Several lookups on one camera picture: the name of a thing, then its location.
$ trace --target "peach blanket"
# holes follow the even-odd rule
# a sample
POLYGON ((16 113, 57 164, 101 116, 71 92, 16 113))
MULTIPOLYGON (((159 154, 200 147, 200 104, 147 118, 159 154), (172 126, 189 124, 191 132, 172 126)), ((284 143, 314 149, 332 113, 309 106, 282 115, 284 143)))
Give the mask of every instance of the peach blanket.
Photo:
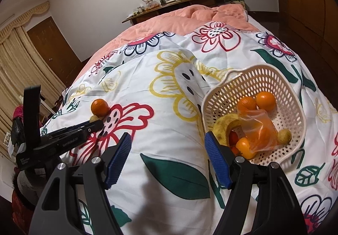
POLYGON ((126 29, 115 39, 99 49, 90 58, 75 80, 81 77, 105 54, 129 42, 163 31, 184 36, 210 21, 223 22, 238 29, 259 31, 252 24, 248 23, 248 16, 240 4, 228 4, 214 8, 202 5, 187 6, 156 16, 126 29))

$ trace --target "blue gripper pad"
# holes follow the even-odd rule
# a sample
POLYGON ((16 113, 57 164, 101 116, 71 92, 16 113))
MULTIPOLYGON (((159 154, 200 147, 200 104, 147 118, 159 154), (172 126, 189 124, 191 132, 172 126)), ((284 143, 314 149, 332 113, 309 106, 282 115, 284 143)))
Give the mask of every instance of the blue gripper pad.
POLYGON ((212 132, 207 132, 204 136, 204 146, 207 150, 212 166, 214 167, 219 183, 222 187, 230 189, 232 181, 230 179, 229 166, 218 149, 217 143, 211 136, 211 133, 212 132))
POLYGON ((115 152, 115 155, 110 160, 107 166, 106 179, 104 184, 106 188, 110 188, 112 185, 117 183, 123 166, 128 158, 128 155, 131 150, 131 136, 126 133, 122 136, 121 143, 119 142, 119 147, 115 152))

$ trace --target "white plastic basket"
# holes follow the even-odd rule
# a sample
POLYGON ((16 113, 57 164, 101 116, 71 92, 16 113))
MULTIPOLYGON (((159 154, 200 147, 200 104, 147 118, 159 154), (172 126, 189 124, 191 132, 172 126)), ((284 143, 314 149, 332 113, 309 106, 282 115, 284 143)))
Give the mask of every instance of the white plastic basket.
MULTIPOLYGON (((237 102, 245 96, 256 97, 261 91, 271 92, 276 97, 277 108, 269 112, 277 131, 288 128, 291 142, 273 151, 262 151, 250 162, 268 165, 281 163, 301 146, 305 138, 306 120, 302 106, 284 75, 270 64, 253 65, 243 70, 230 70, 224 79, 204 97, 202 120, 204 131, 211 131, 216 120, 225 114, 236 113, 237 102)), ((234 128, 239 138, 244 137, 241 127, 234 128)))

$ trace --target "basket rim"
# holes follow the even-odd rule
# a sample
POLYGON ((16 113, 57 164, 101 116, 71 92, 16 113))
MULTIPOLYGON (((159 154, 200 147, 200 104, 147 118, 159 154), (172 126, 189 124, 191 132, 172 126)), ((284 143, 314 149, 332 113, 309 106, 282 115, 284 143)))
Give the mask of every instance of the basket rim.
MULTIPOLYGON (((277 73, 280 77, 282 77, 284 79, 284 83, 287 84, 289 86, 289 89, 290 89, 290 92, 291 94, 294 96, 294 100, 295 102, 297 103, 299 109, 300 109, 300 113, 301 113, 301 117, 303 118, 303 132, 302 132, 302 135, 299 139, 299 146, 303 143, 303 141, 305 140, 305 134, 306 134, 306 129, 307 129, 307 124, 306 124, 306 117, 305 117, 305 113, 304 113, 304 109, 302 107, 302 105, 300 104, 300 100, 298 98, 298 95, 296 94, 295 90, 293 89, 291 83, 286 79, 286 77, 283 75, 282 72, 280 72, 275 66, 271 65, 271 64, 267 64, 267 63, 262 63, 262 64, 254 64, 254 65, 251 65, 247 68, 244 68, 244 69, 232 69, 232 70, 229 70, 225 75, 224 75, 224 78, 222 79, 222 81, 220 81, 216 86, 214 86, 213 88, 210 88, 210 90, 207 92, 207 94, 204 96, 203 98, 203 101, 202 101, 202 123, 203 123, 203 129, 204 129, 204 133, 208 132, 208 129, 207 129, 207 125, 206 125, 206 121, 205 121, 205 110, 204 110, 204 106, 205 106, 205 103, 207 102, 207 100, 209 100, 209 96, 210 94, 216 89, 216 88, 219 88, 219 87, 222 87, 224 86, 226 83, 229 83, 229 82, 232 82, 233 80, 235 80, 237 77, 241 76, 243 72, 245 71, 248 71, 250 69, 253 69, 253 68, 258 68, 258 67, 262 67, 262 66, 267 66, 269 67, 270 69, 273 70, 273 72, 277 73), (230 80, 229 82, 227 82, 227 79, 229 77, 229 75, 231 73, 239 73, 238 76, 235 76, 232 80, 230 80)), ((277 159, 276 162, 278 163, 281 163, 282 161, 288 159, 289 157, 291 157, 296 151, 298 150, 298 148, 294 148, 293 152, 289 152, 285 157, 282 157, 280 159, 277 159)))

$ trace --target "beige curtain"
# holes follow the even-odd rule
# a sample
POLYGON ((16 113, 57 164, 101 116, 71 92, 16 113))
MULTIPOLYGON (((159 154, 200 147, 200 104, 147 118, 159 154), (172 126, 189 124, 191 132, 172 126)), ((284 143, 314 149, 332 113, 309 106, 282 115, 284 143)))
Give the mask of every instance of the beige curtain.
POLYGON ((24 88, 40 84, 41 93, 50 107, 65 89, 22 27, 32 15, 44 13, 48 8, 49 2, 38 5, 0 31, 0 152, 7 157, 8 152, 2 142, 6 132, 11 130, 13 112, 20 105, 19 96, 23 96, 24 88))

